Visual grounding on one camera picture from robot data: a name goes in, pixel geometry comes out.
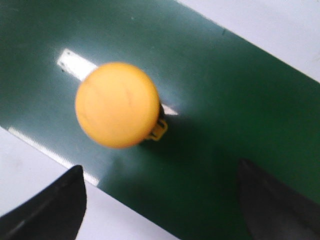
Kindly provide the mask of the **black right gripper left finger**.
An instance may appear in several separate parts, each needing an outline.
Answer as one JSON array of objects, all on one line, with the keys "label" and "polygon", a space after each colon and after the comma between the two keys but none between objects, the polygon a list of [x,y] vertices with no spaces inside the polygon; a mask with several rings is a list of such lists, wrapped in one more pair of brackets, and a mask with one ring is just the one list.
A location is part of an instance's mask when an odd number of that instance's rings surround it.
[{"label": "black right gripper left finger", "polygon": [[81,165],[0,218],[2,240],[74,240],[87,209]]}]

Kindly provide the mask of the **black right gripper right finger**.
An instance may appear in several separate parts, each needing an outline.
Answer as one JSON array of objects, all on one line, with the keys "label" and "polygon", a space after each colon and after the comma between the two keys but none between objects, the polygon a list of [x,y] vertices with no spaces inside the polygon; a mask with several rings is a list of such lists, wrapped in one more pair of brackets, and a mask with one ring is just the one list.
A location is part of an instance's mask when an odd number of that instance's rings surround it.
[{"label": "black right gripper right finger", "polygon": [[320,238],[320,205],[248,159],[238,162],[237,193],[253,240]]}]

